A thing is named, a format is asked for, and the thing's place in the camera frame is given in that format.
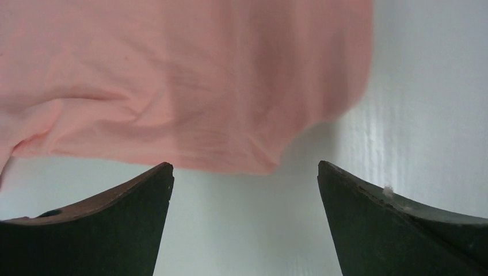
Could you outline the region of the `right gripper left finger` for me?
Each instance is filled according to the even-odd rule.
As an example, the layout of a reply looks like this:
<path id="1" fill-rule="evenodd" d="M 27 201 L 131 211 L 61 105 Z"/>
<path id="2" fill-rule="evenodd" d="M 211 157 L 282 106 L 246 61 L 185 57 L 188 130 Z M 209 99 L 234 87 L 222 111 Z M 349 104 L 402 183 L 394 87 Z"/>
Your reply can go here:
<path id="1" fill-rule="evenodd" d="M 2 275 L 153 275 L 173 166 L 37 217 L 1 222 Z"/>

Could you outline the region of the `salmon pink t-shirt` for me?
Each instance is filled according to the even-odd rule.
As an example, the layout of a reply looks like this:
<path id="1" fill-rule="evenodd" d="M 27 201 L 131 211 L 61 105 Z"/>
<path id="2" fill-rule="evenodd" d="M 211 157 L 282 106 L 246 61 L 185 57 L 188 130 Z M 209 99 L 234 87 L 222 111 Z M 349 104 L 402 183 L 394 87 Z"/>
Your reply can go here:
<path id="1" fill-rule="evenodd" d="M 372 1 L 2 1 L 1 165 L 271 173 L 367 84 Z"/>

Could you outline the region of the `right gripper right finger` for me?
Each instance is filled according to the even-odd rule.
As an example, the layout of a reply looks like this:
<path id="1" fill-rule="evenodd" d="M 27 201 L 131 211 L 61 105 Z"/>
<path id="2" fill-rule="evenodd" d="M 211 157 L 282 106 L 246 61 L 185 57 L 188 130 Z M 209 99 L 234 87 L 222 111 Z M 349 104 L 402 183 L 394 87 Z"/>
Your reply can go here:
<path id="1" fill-rule="evenodd" d="M 318 186 L 343 275 L 486 275 L 487 220 L 434 208 L 326 161 Z"/>

